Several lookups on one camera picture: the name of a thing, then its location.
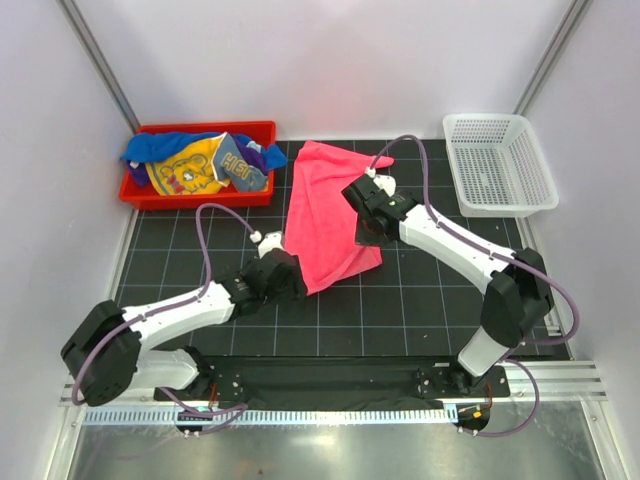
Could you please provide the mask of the pink microfiber towel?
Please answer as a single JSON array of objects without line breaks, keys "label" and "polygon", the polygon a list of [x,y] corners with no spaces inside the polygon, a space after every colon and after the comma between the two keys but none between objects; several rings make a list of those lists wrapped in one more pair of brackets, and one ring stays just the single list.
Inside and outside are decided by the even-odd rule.
[{"label": "pink microfiber towel", "polygon": [[342,195],[373,160],[307,141],[293,162],[285,249],[298,257],[308,295],[382,264],[378,247],[356,244],[357,213]]}]

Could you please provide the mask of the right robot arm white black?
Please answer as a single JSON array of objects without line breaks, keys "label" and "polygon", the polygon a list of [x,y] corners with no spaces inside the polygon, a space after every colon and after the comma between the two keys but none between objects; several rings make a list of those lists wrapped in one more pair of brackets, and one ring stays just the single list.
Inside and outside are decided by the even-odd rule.
[{"label": "right robot arm white black", "polygon": [[486,241],[449,221],[411,194],[395,192],[390,176],[364,174],[342,190],[356,212],[355,241],[384,246],[392,241],[419,249],[464,276],[483,296],[479,327],[450,367],[430,379],[444,391],[473,396],[496,363],[517,348],[554,307],[545,272],[532,249],[520,252]]}]

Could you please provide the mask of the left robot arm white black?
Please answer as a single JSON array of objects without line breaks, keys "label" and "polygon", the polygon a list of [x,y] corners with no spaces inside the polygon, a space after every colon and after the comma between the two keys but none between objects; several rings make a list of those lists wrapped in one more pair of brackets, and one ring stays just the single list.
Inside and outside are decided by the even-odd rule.
[{"label": "left robot arm white black", "polygon": [[165,301],[127,308],[103,301],[61,350],[74,379],[71,401],[97,407],[136,389],[166,389],[203,399],[215,382],[213,366],[194,347],[163,351],[161,345],[306,293],[298,258],[276,249],[236,273]]}]

